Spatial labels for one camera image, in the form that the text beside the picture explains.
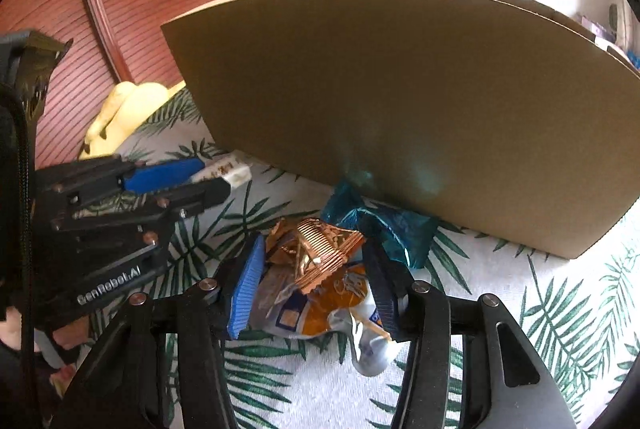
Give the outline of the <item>person left hand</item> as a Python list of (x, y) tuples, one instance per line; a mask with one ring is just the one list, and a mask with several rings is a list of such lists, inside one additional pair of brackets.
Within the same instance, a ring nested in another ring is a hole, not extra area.
[[(64, 357), (64, 352), (74, 352), (89, 341), (90, 322), (88, 316), (70, 322), (51, 335), (40, 334), (35, 337), (35, 353), (50, 357), (47, 364), (54, 372), (49, 383), (59, 397), (62, 397), (74, 378), (77, 357)], [(6, 308), (6, 316), (1, 322), (1, 343), (6, 348), (20, 352), (22, 345), (22, 315), (14, 307)]]

